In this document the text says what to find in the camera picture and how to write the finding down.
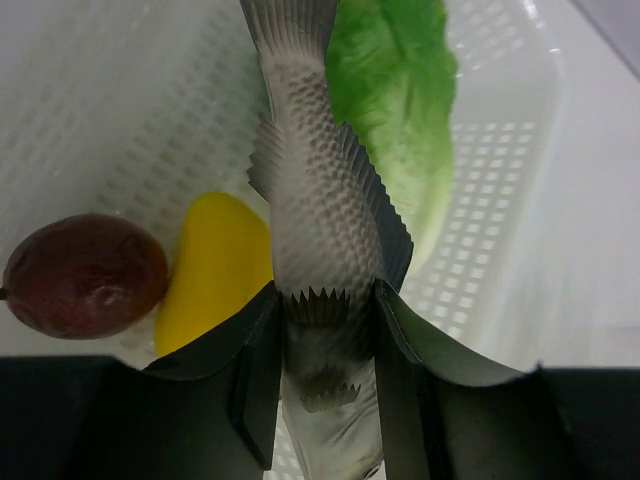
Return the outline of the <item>fake yellow lemon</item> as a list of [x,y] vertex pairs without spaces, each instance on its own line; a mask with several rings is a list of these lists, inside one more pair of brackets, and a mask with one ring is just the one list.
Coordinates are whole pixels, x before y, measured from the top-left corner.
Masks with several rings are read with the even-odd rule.
[[238,313],[273,279],[270,232],[247,204],[222,192],[189,207],[154,326],[156,355],[168,355]]

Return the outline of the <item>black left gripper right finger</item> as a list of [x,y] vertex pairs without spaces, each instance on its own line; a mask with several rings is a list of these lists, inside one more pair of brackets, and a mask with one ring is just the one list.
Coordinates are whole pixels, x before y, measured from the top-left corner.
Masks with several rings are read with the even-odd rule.
[[390,479],[635,479],[639,372],[519,371],[373,294],[375,369]]

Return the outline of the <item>fake grey fish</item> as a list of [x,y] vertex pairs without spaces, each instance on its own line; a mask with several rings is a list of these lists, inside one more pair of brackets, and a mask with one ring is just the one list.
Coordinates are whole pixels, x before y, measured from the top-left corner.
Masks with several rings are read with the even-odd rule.
[[400,287],[411,236],[351,126],[329,98],[333,1],[241,5],[268,94],[250,156],[270,207],[283,304],[281,399],[307,479],[368,479],[383,462],[374,285]]

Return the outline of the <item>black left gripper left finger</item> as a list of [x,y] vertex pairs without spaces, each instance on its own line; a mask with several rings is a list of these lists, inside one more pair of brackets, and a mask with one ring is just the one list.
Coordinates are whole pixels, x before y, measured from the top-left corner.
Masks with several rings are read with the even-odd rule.
[[112,356],[1,360],[5,479],[259,479],[273,462],[281,298],[265,285],[136,369]]

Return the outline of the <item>fake red apple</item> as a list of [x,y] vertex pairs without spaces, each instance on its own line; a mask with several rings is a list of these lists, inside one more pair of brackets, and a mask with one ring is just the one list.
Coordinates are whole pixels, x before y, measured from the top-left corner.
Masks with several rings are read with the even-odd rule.
[[48,224],[15,248],[1,299],[38,332],[88,340],[138,323],[167,282],[168,261],[154,236],[125,219],[85,213]]

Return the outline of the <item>fake green lettuce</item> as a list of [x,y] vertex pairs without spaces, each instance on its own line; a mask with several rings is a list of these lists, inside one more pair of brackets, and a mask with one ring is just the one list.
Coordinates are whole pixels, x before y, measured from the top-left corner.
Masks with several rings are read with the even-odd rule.
[[416,273],[444,223],[454,175],[458,62],[441,1],[342,1],[327,54],[334,114],[366,146],[414,242]]

